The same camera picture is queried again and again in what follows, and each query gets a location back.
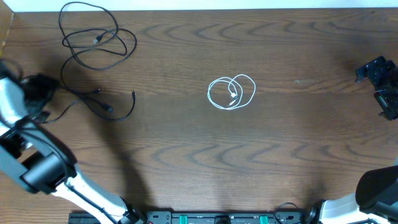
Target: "wood grain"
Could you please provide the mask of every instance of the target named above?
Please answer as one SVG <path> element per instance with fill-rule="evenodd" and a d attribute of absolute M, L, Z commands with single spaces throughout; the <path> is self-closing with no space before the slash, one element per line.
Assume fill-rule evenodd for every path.
<path fill-rule="evenodd" d="M 14 13 L 8 8 L 6 3 L 0 1 L 0 56 L 2 54 L 2 49 L 6 44 L 6 38 L 13 16 Z"/>
<path fill-rule="evenodd" d="M 104 188 L 143 210 L 272 210 L 301 207 L 354 192 L 367 170 L 391 166 L 398 126 L 377 114 L 373 88 L 355 84 L 354 71 L 384 55 L 397 60 L 397 9 L 300 9 L 115 12 L 138 48 L 102 72 L 72 62 L 67 82 L 104 89 L 118 123 L 77 105 L 47 125 Z M 67 32 L 111 27 L 104 12 L 68 12 Z M 121 34 L 132 44 L 131 37 Z M 89 44 L 93 35 L 76 38 Z M 70 56 L 56 13 L 18 13 L 5 56 L 27 75 L 58 77 Z M 109 49 L 121 49 L 111 42 Z M 118 58 L 86 54 L 90 65 Z M 245 73 L 257 84 L 245 108 L 221 111 L 206 97 L 208 84 Z M 252 89 L 249 82 L 245 90 Z M 228 101 L 224 86 L 214 98 Z M 54 116 L 74 98 L 60 91 Z M 6 223 L 65 223 L 70 202 L 31 195 L 0 175 L 0 219 Z"/>

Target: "white cable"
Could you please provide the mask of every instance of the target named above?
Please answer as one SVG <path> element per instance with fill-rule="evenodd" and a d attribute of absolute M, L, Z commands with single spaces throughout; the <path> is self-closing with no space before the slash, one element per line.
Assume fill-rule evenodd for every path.
<path fill-rule="evenodd" d="M 239 106 L 239 104 L 241 103 L 241 100 L 242 100 L 242 97 L 243 97 L 243 88 L 242 88 L 242 86 L 241 86 L 237 81 L 235 81 L 235 78 L 238 78 L 238 77 L 240 77 L 240 76 L 244 76 L 244 77 L 250 79 L 250 81 L 252 81 L 252 82 L 253 82 L 253 85 L 254 85 L 253 93 L 252 93 L 252 95 L 251 95 L 251 97 L 250 97 L 250 100 L 249 100 L 247 103 L 245 103 L 245 104 L 243 104 L 243 105 L 241 105 L 241 106 Z M 231 93 L 232 98 L 234 98 L 234 100 L 233 100 L 233 101 L 228 105 L 228 107 L 226 107 L 226 108 L 225 108 L 224 106 L 220 106 L 220 105 L 218 105 L 217 103 L 215 103 L 215 102 L 211 99 L 211 96 L 210 96 L 210 90 L 211 90 L 211 88 L 213 87 L 213 85 L 214 85 L 215 83 L 218 83 L 218 82 L 226 82 L 226 83 L 228 83 L 228 91 Z M 241 89 L 241 94 L 240 94 L 240 95 L 238 95 L 238 91 L 236 90 L 235 84 L 237 84 L 237 85 L 240 87 L 240 89 Z M 232 92 L 232 91 L 231 91 L 231 85 L 233 86 L 235 92 Z M 208 91 L 207 91 L 207 98 L 209 99 L 209 101 L 210 101 L 210 103 L 211 103 L 212 105 L 214 105 L 215 107 L 217 107 L 217 108 L 219 108 L 219 109 L 222 109 L 222 110 L 234 110 L 234 109 L 238 109 L 238 108 L 241 108 L 241 107 L 243 107 L 243 106 L 248 105 L 248 104 L 250 103 L 250 101 L 253 99 L 253 96 L 254 96 L 254 93 L 255 93 L 255 92 L 256 92 L 256 83 L 253 81 L 253 79 L 251 79 L 250 77 L 248 77 L 248 76 L 245 75 L 245 74 L 240 74 L 240 75 L 236 75 L 234 78 L 230 78 L 230 77 L 221 77 L 221 78 L 217 78 L 216 80 L 212 81 L 212 82 L 210 83 L 209 89 L 208 89 Z"/>

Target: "usb connector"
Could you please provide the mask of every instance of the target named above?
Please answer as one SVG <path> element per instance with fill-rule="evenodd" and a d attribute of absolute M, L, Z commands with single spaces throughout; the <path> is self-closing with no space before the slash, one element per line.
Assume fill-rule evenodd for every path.
<path fill-rule="evenodd" d="M 234 103 L 235 103 L 235 101 L 236 101 L 236 100 L 234 100 L 234 101 L 230 102 L 228 106 L 231 106 L 232 104 L 234 104 Z"/>
<path fill-rule="evenodd" d="M 102 39 L 102 36 L 101 36 L 101 35 L 97 36 L 97 38 L 95 38 L 95 39 L 93 40 L 94 44 L 98 43 L 101 39 Z"/>

